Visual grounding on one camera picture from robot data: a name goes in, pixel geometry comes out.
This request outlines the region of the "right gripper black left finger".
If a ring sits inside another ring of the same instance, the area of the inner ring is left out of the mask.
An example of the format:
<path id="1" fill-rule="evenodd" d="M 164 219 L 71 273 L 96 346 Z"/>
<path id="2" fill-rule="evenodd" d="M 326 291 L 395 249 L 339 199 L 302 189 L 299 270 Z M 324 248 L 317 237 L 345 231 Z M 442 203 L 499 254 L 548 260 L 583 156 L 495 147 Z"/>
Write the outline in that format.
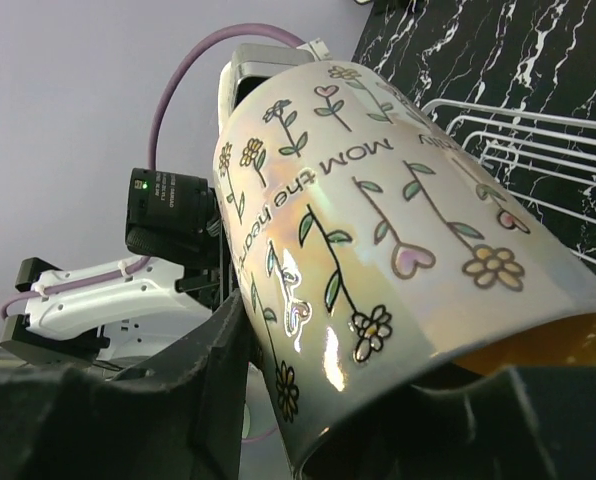
<path id="1" fill-rule="evenodd" d="M 110 380 L 0 368 L 0 479 L 234 479 L 251 330 L 239 292 Z"/>

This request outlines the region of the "floral iridescent white mug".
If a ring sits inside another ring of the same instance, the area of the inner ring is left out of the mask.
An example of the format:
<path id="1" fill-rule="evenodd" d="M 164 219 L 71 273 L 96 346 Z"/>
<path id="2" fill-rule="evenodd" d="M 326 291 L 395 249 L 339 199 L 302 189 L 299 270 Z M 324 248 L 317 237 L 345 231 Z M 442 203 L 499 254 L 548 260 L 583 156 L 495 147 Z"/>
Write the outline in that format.
<path id="1" fill-rule="evenodd" d="M 395 86 L 316 61 L 219 81 L 216 193 L 298 478 L 457 365 L 596 367 L 596 275 Z"/>

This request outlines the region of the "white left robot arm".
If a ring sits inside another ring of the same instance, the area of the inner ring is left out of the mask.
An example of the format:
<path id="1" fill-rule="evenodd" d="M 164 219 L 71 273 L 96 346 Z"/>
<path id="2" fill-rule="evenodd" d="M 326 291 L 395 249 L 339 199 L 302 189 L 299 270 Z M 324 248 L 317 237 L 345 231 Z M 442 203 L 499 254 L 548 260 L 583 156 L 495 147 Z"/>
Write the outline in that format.
<path id="1" fill-rule="evenodd" d="M 23 260 L 13 300 L 24 310 L 2 307 L 0 347 L 31 365 L 111 370 L 156 354 L 221 303 L 221 228 L 206 179 L 133 169 L 125 223 L 130 257 L 79 270 Z"/>

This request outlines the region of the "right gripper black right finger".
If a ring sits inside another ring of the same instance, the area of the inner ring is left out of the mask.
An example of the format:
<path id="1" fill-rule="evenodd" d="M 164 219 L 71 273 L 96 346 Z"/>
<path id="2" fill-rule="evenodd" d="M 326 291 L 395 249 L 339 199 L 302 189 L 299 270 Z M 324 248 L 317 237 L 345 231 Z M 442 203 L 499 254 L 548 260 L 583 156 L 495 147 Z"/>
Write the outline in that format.
<path id="1" fill-rule="evenodd" d="M 596 367 L 507 368 L 406 385 L 312 454 L 305 479 L 596 479 Z"/>

